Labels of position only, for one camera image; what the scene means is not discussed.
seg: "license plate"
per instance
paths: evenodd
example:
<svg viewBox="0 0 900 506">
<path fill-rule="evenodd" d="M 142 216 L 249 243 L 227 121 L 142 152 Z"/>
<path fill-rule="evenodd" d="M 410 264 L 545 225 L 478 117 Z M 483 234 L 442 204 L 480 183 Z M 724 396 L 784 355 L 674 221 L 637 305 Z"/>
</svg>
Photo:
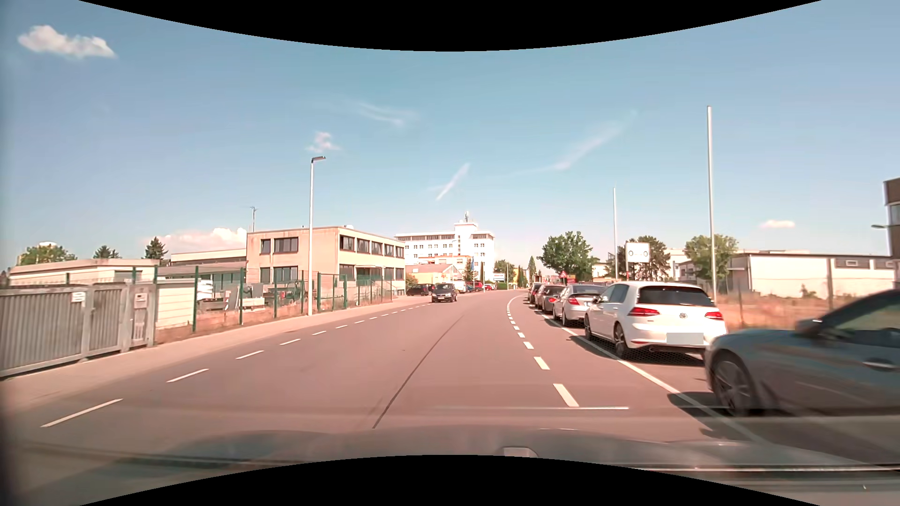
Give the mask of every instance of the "license plate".
<svg viewBox="0 0 900 506">
<path fill-rule="evenodd" d="M 666 344 L 681 346 L 702 346 L 702 332 L 669 332 L 666 334 Z"/>
</svg>

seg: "sign board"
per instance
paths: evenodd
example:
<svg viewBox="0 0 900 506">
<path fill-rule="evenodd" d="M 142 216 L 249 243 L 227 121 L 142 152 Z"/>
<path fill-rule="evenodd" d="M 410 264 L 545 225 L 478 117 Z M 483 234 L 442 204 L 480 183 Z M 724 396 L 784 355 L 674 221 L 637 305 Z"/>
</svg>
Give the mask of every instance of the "sign board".
<svg viewBox="0 0 900 506">
<path fill-rule="evenodd" d="M 625 261 L 627 261 L 629 264 L 650 263 L 650 243 L 649 242 L 627 242 L 627 243 L 625 243 Z"/>
</svg>

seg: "beige building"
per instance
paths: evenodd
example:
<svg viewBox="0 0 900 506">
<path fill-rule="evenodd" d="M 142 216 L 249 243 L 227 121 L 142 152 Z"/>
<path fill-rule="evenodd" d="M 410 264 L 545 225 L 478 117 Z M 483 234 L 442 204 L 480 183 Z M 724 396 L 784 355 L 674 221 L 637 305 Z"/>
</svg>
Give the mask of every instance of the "beige building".
<svg viewBox="0 0 900 506">
<path fill-rule="evenodd" d="M 345 275 L 347 281 L 403 281 L 403 243 L 351 227 L 314 227 L 312 275 Z M 309 229 L 262 230 L 247 233 L 247 282 L 309 279 Z"/>
</svg>

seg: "rear windshield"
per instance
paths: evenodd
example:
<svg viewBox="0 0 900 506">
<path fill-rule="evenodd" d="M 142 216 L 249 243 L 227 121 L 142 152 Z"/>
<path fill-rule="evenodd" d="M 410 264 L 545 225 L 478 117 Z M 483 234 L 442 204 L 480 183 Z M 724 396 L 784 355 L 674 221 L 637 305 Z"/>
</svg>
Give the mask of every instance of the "rear windshield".
<svg viewBox="0 0 900 506">
<path fill-rule="evenodd" d="M 596 294 L 601 295 L 606 292 L 607 288 L 605 286 L 597 286 L 597 285 L 580 285 L 574 286 L 571 290 L 572 295 L 578 294 Z"/>
<path fill-rule="evenodd" d="M 645 286 L 637 301 L 644 304 L 715 307 L 706 292 L 689 286 Z"/>
</svg>

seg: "white building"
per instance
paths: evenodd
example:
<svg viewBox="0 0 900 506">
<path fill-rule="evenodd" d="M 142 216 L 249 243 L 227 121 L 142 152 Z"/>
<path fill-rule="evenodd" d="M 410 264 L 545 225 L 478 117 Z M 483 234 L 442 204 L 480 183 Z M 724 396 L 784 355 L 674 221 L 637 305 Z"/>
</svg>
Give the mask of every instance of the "white building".
<svg viewBox="0 0 900 506">
<path fill-rule="evenodd" d="M 480 272 L 484 265 L 484 278 L 491 279 L 496 238 L 493 232 L 480 230 L 478 223 L 469 221 L 468 212 L 452 230 L 399 233 L 394 237 L 405 243 L 408 266 L 427 263 L 434 257 L 471 256 L 475 272 Z"/>
</svg>

